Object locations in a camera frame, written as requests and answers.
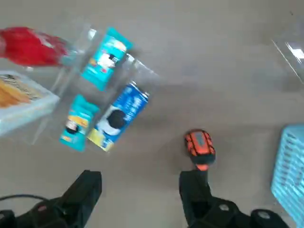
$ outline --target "screw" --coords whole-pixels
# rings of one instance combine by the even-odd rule
[[[47,209],[47,207],[45,205],[42,205],[38,208],[38,211],[44,211],[45,209]]]
[[[263,219],[270,219],[270,215],[265,211],[259,211],[257,214]]]
[[[229,207],[228,207],[226,204],[221,204],[221,205],[219,206],[219,208],[220,208],[221,210],[224,210],[224,211],[228,211],[228,210],[229,210]]]

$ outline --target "clear plastic sheet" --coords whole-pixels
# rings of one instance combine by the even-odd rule
[[[77,19],[63,23],[50,34],[67,40],[77,49],[72,58],[72,64],[60,68],[19,67],[21,70],[18,71],[59,96],[60,100],[52,114],[18,128],[6,137],[22,140],[30,145],[35,144],[41,137],[59,141],[67,121],[70,105],[77,94],[83,95],[88,102],[100,108],[100,113],[92,122],[91,128],[93,128],[129,82],[136,82],[140,89],[147,92],[149,96],[155,93],[160,80],[159,76],[129,54],[115,67],[104,91],[99,91],[95,85],[80,76],[104,36],[100,29],[93,28],[85,20]],[[94,147],[96,145],[87,140],[86,150]]]
[[[304,82],[304,19],[273,40],[294,73]]]

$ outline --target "blue package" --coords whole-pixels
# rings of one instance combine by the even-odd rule
[[[88,139],[108,151],[148,103],[148,95],[129,83],[90,132]]]
[[[84,151],[87,129],[99,111],[95,104],[91,104],[81,95],[74,99],[68,113],[66,127],[61,134],[60,141],[75,150]]]
[[[116,29],[108,28],[102,43],[86,65],[82,77],[103,91],[116,64],[132,46],[133,44]]]

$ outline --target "orange toy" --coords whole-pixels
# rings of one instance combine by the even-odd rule
[[[215,150],[210,135],[201,129],[193,129],[185,134],[185,145],[192,162],[200,171],[207,171],[215,161]]]

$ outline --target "red plastic bag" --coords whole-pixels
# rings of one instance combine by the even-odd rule
[[[68,54],[67,42],[27,27],[0,30],[0,57],[31,67],[60,66]]]

